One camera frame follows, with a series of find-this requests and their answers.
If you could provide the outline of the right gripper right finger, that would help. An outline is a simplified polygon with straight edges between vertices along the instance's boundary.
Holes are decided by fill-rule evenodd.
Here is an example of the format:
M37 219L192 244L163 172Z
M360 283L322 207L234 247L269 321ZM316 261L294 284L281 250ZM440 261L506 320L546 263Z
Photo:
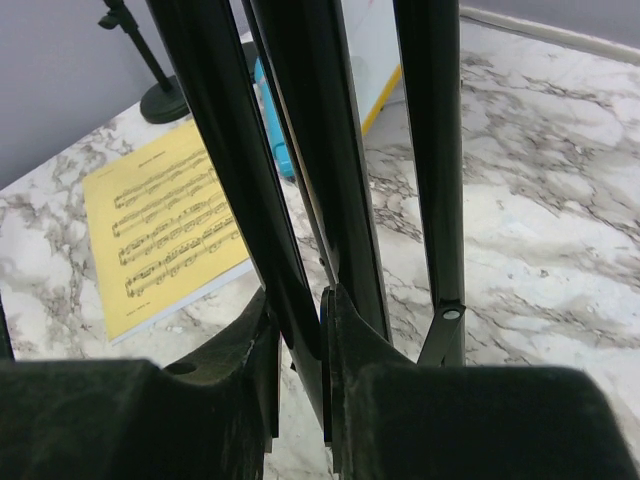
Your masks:
M321 300L323 430L343 479L634 479L605 395L564 367L419 366Z

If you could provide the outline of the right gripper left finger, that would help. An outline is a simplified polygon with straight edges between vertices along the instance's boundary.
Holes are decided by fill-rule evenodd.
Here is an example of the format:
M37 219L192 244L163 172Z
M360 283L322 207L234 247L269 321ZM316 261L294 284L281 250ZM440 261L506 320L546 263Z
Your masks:
M259 479L278 434L279 335L257 292L182 359L18 361L1 339L5 479Z

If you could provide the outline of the yellow sheet music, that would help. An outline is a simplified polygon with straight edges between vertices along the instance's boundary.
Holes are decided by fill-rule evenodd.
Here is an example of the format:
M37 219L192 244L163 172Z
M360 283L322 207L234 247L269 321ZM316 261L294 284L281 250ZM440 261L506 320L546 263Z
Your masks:
M113 342L253 268L193 121L87 175L83 192Z

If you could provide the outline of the blue-headed microphone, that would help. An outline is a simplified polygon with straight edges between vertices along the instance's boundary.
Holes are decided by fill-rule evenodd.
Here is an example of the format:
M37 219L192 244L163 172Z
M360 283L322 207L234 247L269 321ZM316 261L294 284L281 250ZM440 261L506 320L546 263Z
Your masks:
M292 179L295 177L295 173L290 159L287 142L283 135L269 84L259 57L256 58L254 63L254 79L262 100L263 118L267 139L276 168L282 177Z

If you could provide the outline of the black tripod music stand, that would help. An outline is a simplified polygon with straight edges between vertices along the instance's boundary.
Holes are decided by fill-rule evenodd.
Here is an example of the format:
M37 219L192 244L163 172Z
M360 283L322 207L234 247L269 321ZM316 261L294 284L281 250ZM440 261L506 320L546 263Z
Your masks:
M267 158L231 7L149 5L240 231L325 429L337 415L326 338L332 309L311 310L309 286ZM277 99L328 276L381 339L391 336L356 112L342 6L249 1L246 15ZM434 317L419 356L464 362L464 246L459 5L397 1L393 19L411 127Z

